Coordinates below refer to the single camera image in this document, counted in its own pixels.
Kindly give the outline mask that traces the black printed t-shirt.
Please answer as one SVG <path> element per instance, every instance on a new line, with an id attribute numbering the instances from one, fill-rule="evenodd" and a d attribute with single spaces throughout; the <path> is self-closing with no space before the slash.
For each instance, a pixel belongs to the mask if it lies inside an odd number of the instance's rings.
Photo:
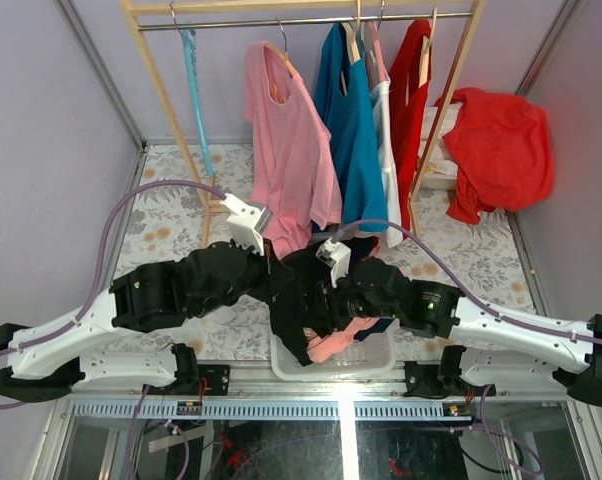
<path id="1" fill-rule="evenodd" d="M 320 281 L 330 281 L 330 269 L 316 257 L 320 245 L 315 242 L 283 259 L 282 263 L 293 270 L 294 279 L 269 305 L 272 332 L 303 367 L 315 364 L 307 354 L 309 340 L 318 335 L 313 330 L 314 287 Z"/>

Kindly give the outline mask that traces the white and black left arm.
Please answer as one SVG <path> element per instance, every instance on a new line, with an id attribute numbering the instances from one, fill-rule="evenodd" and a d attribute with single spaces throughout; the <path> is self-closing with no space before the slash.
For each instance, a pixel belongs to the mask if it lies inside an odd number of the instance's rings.
<path id="1" fill-rule="evenodd" d="M 42 403 L 80 390 L 140 389 L 152 395 L 198 395 L 200 371 L 193 348 L 176 343 L 154 354 L 116 352 L 118 339 L 181 327 L 250 296 L 272 304 L 293 278 L 272 245 L 262 252 L 215 242 L 179 261 L 143 264 L 109 289 L 45 325 L 0 326 L 0 396 Z"/>

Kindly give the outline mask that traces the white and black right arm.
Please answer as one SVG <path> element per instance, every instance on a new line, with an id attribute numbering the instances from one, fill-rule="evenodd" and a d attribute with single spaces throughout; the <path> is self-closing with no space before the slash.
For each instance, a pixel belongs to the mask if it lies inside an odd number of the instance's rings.
<path id="1" fill-rule="evenodd" d="M 423 338 L 470 339 L 518 351 L 531 363 L 516 374 L 540 374 L 571 398 L 602 407 L 602 315 L 568 321 L 503 309 L 463 285 L 411 280 L 377 258 L 326 282 L 317 304 L 337 327 L 354 318 L 396 319 Z"/>

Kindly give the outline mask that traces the salmon pink shirt in basket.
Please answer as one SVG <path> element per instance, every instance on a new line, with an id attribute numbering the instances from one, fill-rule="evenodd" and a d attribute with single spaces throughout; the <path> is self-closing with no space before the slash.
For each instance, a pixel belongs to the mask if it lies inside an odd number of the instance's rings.
<path id="1" fill-rule="evenodd" d="M 333 355 L 343 352 L 355 341 L 362 342 L 372 334 L 378 318 L 354 318 L 344 330 L 320 337 L 315 335 L 309 340 L 307 354 L 312 363 L 323 363 Z"/>

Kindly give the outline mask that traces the pink t-shirt on hanger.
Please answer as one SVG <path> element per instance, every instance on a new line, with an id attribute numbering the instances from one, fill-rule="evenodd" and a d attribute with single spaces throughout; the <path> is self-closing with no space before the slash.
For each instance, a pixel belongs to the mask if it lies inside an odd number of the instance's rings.
<path id="1" fill-rule="evenodd" d="M 301 76 L 265 42 L 246 52 L 244 114 L 253 129 L 251 199 L 271 210 L 264 234 L 282 259 L 308 245 L 313 225 L 341 221 L 331 135 Z"/>

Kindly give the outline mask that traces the blue t-shirt on hanger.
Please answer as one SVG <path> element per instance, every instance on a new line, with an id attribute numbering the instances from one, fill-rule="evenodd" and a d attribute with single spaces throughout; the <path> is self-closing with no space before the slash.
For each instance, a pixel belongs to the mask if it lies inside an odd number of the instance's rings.
<path id="1" fill-rule="evenodd" d="M 330 151 L 342 197 L 342 222 L 388 218 L 377 135 L 362 59 L 348 57 L 347 34 L 332 25 L 321 50 L 314 103 L 331 134 Z"/>

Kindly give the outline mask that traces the wooden hanger under pink shirt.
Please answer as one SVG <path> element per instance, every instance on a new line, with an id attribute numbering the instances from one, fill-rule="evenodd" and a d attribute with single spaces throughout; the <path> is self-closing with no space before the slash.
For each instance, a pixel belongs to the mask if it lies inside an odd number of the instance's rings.
<path id="1" fill-rule="evenodd" d="M 284 50 L 281 51 L 278 47 L 276 47 L 271 42 L 266 42 L 264 44 L 264 47 L 266 49 L 268 49 L 269 51 L 271 51 L 272 54 L 279 59 L 279 61 L 285 66 L 286 70 L 288 71 L 289 76 L 291 78 L 294 78 L 298 74 L 298 71 L 296 70 L 294 65 L 290 62 L 290 59 L 289 59 L 288 40 L 287 40 L 287 36 L 286 36 L 285 30 L 283 27 L 283 23 L 278 18 L 276 18 L 275 21 L 276 21 L 276 24 L 278 25 L 278 27 L 281 31 L 281 34 L 283 36 Z"/>

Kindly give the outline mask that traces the wooden hanger under red shirt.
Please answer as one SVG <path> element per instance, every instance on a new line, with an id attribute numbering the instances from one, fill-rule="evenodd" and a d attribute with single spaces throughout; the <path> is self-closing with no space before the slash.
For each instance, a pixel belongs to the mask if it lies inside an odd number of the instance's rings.
<path id="1" fill-rule="evenodd" d="M 437 23 L 438 7 L 436 5 L 432 8 L 432 15 L 430 21 L 430 35 L 423 36 L 420 57 L 419 57 L 419 69 L 418 69 L 418 88 L 426 85 L 430 79 L 430 56 L 432 50 L 432 36 L 434 35 Z"/>

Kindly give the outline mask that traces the navy garment in basket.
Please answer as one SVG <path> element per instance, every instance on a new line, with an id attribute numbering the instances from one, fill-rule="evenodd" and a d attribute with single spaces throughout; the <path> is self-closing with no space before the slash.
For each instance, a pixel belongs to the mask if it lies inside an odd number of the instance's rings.
<path id="1" fill-rule="evenodd" d="M 354 339 L 356 341 L 362 342 L 373 334 L 384 333 L 392 325 L 393 322 L 394 318 L 379 318 L 376 320 L 375 324 L 370 328 L 358 331 L 355 334 Z"/>

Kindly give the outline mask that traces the white plastic laundry basket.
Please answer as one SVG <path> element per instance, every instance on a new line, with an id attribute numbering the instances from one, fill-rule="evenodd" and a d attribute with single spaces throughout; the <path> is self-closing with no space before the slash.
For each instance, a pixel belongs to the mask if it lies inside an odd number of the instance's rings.
<path id="1" fill-rule="evenodd" d="M 322 244 L 329 237 L 329 233 L 319 233 L 311 237 L 309 245 L 315 242 Z M 373 334 L 362 342 L 355 341 L 343 352 L 333 355 L 323 363 L 306 367 L 300 365 L 272 330 L 270 349 L 272 369 L 277 377 L 285 381 L 312 382 L 361 378 L 367 374 L 389 371 L 396 359 L 391 326 L 384 333 Z"/>

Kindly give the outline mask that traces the floral patterned floor mat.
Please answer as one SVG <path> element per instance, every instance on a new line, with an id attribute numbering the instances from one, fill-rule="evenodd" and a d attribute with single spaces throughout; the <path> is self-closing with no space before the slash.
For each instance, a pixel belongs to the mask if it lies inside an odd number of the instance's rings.
<path id="1" fill-rule="evenodd" d="M 253 185 L 253 149 L 249 144 L 210 148 L 218 188 L 247 198 Z M 516 310 L 534 312 L 508 216 L 497 210 L 476 226 L 447 216 L 450 193 L 424 190 L 417 211 L 425 229 L 422 241 L 475 295 Z M 204 210 L 196 191 L 182 186 L 155 187 L 139 194 L 122 212 L 114 232 L 118 258 L 109 275 L 118 278 L 135 267 L 179 260 L 201 244 Z M 107 344 L 109 351 L 156 351 L 173 343 L 194 349 L 200 360 L 267 361 L 270 327 L 266 306 L 244 297 L 204 319 L 178 329 L 136 334 Z"/>

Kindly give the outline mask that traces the red cloth pile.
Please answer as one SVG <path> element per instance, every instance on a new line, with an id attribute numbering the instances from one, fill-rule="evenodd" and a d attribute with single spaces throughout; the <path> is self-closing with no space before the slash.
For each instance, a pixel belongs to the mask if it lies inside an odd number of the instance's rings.
<path id="1" fill-rule="evenodd" d="M 451 102 L 461 108 L 443 136 L 457 165 L 448 216 L 476 225 L 482 212 L 516 212 L 551 195 L 555 161 L 544 109 L 521 96 L 473 87 L 456 90 Z"/>

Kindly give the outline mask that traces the wooden clothes rack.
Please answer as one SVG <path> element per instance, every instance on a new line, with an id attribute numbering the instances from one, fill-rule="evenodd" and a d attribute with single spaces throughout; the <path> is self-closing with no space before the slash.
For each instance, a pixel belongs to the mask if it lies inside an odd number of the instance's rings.
<path id="1" fill-rule="evenodd" d="M 416 180 L 410 190 L 410 211 L 414 210 L 425 168 L 430 161 L 433 142 L 440 131 L 443 115 L 450 104 L 452 93 L 457 86 L 461 70 L 486 5 L 484 1 L 471 1 L 466 11 L 439 12 L 437 7 L 442 3 L 440 1 L 430 1 L 428 3 L 432 7 L 430 14 L 401 13 L 387 15 L 383 12 L 370 16 L 361 14 L 364 7 L 384 9 L 387 6 L 412 7 L 417 4 L 416 1 L 190 1 L 176 4 L 169 1 L 153 1 L 150 3 L 121 1 L 119 3 L 125 23 L 142 58 L 173 137 L 190 176 L 195 181 L 200 179 L 200 172 L 195 166 L 178 116 L 161 78 L 151 48 L 145 38 L 146 33 L 190 28 L 203 30 L 332 23 L 348 23 L 352 27 L 359 27 L 361 23 L 373 20 L 391 22 L 423 18 L 436 22 L 448 18 L 464 18 L 466 20 L 464 30 L 458 42 L 443 90 L 443 105 L 438 109 L 435 123 L 426 143 L 422 164 L 417 169 Z"/>

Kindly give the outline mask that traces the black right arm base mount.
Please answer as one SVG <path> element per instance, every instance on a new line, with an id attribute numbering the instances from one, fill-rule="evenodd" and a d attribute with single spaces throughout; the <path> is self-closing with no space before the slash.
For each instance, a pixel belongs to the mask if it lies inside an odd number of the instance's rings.
<path id="1" fill-rule="evenodd" d="M 442 400 L 449 396 L 468 397 L 471 393 L 481 396 L 485 389 L 488 396 L 495 396 L 493 384 L 474 384 L 462 378 L 461 360 L 466 351 L 465 346 L 447 346 L 437 365 L 405 362 L 404 396 Z"/>

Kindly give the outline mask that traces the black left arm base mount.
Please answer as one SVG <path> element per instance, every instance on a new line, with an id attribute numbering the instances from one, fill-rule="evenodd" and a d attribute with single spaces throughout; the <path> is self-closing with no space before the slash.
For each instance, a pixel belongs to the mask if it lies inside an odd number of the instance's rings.
<path id="1" fill-rule="evenodd" d="M 193 348 L 175 344 L 171 348 L 175 357 L 174 382 L 169 385 L 171 395 L 226 396 L 229 391 L 230 366 L 204 364 L 200 366 Z"/>

